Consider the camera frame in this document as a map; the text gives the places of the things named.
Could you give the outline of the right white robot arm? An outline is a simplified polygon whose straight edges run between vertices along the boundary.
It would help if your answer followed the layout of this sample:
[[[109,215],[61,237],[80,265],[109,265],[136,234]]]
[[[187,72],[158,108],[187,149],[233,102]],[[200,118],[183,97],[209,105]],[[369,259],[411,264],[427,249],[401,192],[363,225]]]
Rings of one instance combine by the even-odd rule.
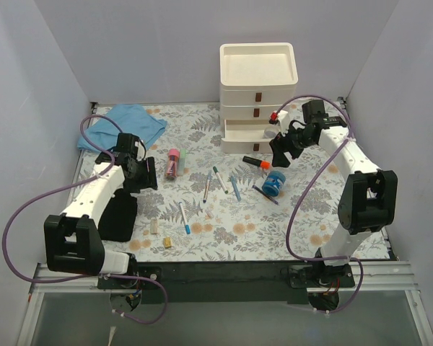
[[[338,225],[325,246],[308,262],[313,280],[320,286],[331,285],[338,271],[347,265],[359,245],[371,234],[391,224],[395,216],[398,178],[394,171],[374,164],[355,141],[351,121],[345,111],[330,116],[323,97],[313,97],[302,105],[302,127],[283,107],[269,118],[280,128],[269,145],[273,167],[287,168],[304,149],[319,146],[329,155],[345,180],[338,203]]]

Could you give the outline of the small yellow sharpener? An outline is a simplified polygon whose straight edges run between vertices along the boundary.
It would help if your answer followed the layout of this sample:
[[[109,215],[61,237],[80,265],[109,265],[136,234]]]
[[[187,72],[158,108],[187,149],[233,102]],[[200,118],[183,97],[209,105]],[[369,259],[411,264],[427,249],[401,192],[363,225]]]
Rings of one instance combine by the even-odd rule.
[[[163,239],[163,245],[165,249],[171,249],[172,248],[172,239],[170,237],[165,237]]]

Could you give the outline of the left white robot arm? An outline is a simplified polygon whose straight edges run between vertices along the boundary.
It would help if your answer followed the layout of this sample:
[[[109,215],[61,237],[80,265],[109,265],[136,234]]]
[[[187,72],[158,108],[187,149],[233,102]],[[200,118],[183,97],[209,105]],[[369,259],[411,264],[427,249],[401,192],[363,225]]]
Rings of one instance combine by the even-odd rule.
[[[108,250],[103,241],[130,240],[138,209],[136,196],[142,190],[157,189],[154,158],[137,158],[143,148],[138,136],[119,133],[116,145],[97,157],[93,181],[83,186],[60,215],[46,218],[45,250],[50,270],[114,274],[123,288],[138,283],[134,256]]]

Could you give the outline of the clear purple small jar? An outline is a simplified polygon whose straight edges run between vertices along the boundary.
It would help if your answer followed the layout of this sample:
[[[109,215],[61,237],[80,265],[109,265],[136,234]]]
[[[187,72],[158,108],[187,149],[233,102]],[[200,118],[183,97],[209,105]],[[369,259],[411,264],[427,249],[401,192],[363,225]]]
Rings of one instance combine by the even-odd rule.
[[[274,125],[267,126],[263,131],[263,138],[273,139],[279,133],[279,128]]]

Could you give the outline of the small white eraser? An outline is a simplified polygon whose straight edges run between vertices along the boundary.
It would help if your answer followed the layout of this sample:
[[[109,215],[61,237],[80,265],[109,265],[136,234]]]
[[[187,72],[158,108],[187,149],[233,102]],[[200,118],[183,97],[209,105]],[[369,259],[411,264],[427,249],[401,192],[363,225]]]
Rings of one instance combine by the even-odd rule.
[[[210,218],[213,218],[213,217],[214,217],[214,214],[213,214],[213,212],[211,211],[210,208],[207,208],[207,209],[206,209],[206,214],[207,214],[207,216],[210,217]]]

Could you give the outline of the white drawer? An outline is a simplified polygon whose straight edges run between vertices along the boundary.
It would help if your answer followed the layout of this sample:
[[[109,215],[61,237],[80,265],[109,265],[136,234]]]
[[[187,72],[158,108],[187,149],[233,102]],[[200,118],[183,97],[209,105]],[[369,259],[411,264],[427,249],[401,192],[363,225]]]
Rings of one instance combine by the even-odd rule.
[[[271,154],[271,139],[263,138],[264,129],[270,125],[267,120],[225,120],[222,151],[226,154]]]

